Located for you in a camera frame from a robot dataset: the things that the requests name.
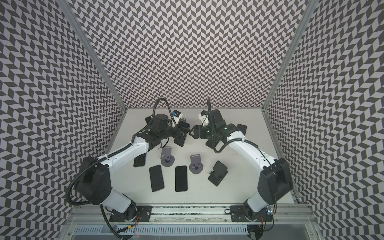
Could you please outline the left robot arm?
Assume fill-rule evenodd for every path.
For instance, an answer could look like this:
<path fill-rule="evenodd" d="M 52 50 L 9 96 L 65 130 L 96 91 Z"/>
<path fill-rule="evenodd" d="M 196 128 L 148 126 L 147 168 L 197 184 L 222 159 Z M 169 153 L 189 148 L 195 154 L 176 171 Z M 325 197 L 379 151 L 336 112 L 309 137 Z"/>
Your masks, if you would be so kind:
<path fill-rule="evenodd" d="M 121 214 L 125 221 L 138 220 L 136 203 L 113 189 L 111 177 L 130 161 L 160 145 L 164 139 L 174 138 L 175 144 L 181 147 L 185 144 L 190 124 L 177 110 L 169 111 L 167 115 L 156 114 L 161 101 L 169 106 L 165 98 L 157 99 L 151 116 L 145 119 L 146 125 L 133 134 L 128 144 L 111 153 L 83 160 L 79 172 L 67 187 L 67 203 L 71 206 L 98 205 L 104 218 L 107 217 L 105 208 L 110 208 L 113 213 Z"/>

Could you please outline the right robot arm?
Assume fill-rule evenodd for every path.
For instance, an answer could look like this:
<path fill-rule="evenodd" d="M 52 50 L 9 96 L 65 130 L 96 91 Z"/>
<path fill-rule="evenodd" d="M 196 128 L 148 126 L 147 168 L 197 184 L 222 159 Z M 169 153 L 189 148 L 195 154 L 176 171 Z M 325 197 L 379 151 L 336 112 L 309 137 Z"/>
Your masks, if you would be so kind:
<path fill-rule="evenodd" d="M 206 139 L 206 146 L 216 154 L 230 147 L 239 153 L 259 173 L 257 192 L 244 202 L 244 215 L 247 220 L 257 221 L 267 208 L 275 205 L 294 188 L 290 165 L 284 158 L 276 159 L 252 141 L 234 124 L 227 124 L 218 109 L 213 110 L 207 101 L 207 110 L 199 115 L 202 124 L 190 130 L 194 139 Z"/>

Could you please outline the teal-edged phone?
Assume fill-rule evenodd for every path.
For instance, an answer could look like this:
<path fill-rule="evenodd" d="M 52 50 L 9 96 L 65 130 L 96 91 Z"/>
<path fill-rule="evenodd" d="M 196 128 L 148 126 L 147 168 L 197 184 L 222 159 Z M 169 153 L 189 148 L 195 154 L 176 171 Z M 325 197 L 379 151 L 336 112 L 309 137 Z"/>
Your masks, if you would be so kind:
<path fill-rule="evenodd" d="M 144 167 L 146 164 L 147 154 L 141 154 L 134 159 L 134 168 Z"/>
<path fill-rule="evenodd" d="M 184 121 L 180 121 L 173 135 L 174 143 L 180 147 L 183 147 L 189 131 L 190 131 L 190 124 Z"/>

